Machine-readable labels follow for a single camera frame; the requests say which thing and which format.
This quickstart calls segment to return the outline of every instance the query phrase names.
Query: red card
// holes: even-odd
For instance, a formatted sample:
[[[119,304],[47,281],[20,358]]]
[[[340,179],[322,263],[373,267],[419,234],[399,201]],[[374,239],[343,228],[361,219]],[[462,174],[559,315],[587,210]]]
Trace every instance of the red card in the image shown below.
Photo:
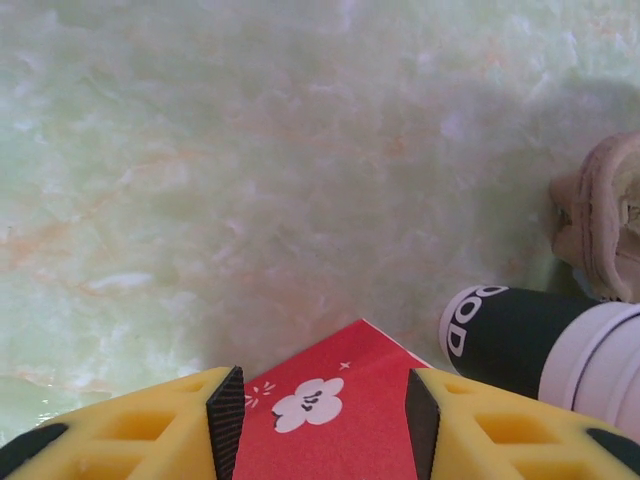
[[[428,366],[359,320],[245,386],[235,480],[415,480],[404,410]]]

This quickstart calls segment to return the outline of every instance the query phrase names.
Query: flower illustration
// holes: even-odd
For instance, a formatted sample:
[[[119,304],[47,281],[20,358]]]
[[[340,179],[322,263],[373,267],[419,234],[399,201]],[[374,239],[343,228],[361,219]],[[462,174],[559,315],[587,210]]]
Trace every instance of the flower illustration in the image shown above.
[[[249,395],[249,394],[245,394],[244,399],[244,406],[245,407],[249,407],[249,408],[256,408],[256,405],[258,405],[258,402],[260,401],[260,396],[261,395],[271,395],[271,390],[273,390],[273,388],[276,386],[275,383],[271,383],[271,382],[264,382],[264,386],[262,387],[262,392],[260,391],[260,387],[253,387],[253,394]]]
[[[344,387],[344,380],[332,378],[326,382],[321,378],[306,381],[273,406],[271,412],[276,417],[275,429],[278,433],[292,432],[304,422],[322,425],[338,416],[342,410],[342,400],[336,395]]]

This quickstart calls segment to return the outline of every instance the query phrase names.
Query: slipper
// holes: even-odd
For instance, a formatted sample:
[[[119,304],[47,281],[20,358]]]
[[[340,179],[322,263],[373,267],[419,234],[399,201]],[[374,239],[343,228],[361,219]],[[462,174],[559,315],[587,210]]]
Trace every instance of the slipper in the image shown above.
[[[640,302],[640,131],[604,139],[550,194],[563,218],[553,253],[603,300]]]

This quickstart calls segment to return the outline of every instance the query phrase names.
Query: marble floor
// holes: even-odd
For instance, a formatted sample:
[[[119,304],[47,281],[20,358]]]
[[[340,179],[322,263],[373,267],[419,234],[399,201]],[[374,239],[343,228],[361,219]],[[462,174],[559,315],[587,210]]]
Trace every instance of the marble floor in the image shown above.
[[[0,443],[472,284],[570,289],[551,176],[640,126],[633,0],[0,2]]]

